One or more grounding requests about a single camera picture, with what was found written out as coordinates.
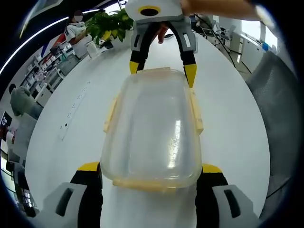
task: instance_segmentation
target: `transparent plastic container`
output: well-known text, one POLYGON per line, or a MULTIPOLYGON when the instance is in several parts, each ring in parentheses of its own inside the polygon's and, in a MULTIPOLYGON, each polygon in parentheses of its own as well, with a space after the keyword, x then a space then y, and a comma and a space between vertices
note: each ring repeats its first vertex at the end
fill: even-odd
POLYGON ((118 96, 100 160, 121 187, 166 191, 196 182, 201 151, 190 89, 176 70, 130 75, 118 96))

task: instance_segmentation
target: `office desk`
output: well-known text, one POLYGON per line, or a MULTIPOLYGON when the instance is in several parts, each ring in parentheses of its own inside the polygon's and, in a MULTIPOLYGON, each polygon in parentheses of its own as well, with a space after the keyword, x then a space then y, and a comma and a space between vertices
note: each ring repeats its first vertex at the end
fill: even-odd
MULTIPOLYGON (((269 181, 269 147, 260 110, 248 86, 227 58, 198 37, 194 89, 201 107, 202 162, 222 169, 229 184, 237 185, 260 215, 269 181)), ((131 51, 108 50, 81 61, 50 97, 29 144, 25 174, 39 209, 43 199, 78 167, 100 160, 104 121, 112 100, 129 75, 131 51), (81 90, 91 82, 63 140, 60 126, 81 90)), ((171 67, 183 72, 176 39, 150 48, 145 69, 171 67)), ((122 189, 103 176, 103 228, 195 227, 195 186, 164 197, 122 189)))

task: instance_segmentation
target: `floor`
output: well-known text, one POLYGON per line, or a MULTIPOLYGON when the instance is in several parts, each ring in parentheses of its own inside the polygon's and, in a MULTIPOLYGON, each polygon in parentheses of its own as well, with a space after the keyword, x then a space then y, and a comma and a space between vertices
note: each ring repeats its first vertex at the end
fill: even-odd
MULTIPOLYGON (((231 62, 231 59, 227 52, 221 48, 220 51, 223 53, 224 56, 231 62)), ((233 59, 234 64, 236 65, 237 71, 242 75, 243 79, 246 81, 250 78, 251 73, 247 69, 247 67, 241 61, 241 54, 231 51, 230 52, 231 58, 233 59)))

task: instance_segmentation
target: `potted plant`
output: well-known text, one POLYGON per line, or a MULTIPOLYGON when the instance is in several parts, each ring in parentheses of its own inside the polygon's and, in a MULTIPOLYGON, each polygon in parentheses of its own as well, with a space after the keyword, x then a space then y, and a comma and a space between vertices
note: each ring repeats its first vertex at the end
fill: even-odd
POLYGON ((86 22, 86 26, 98 46, 99 39, 111 41, 114 46, 114 43, 119 41, 122 43, 126 36, 131 38, 128 31, 133 28, 133 20, 122 9, 121 11, 115 11, 113 15, 108 15, 106 12, 96 13, 86 22))

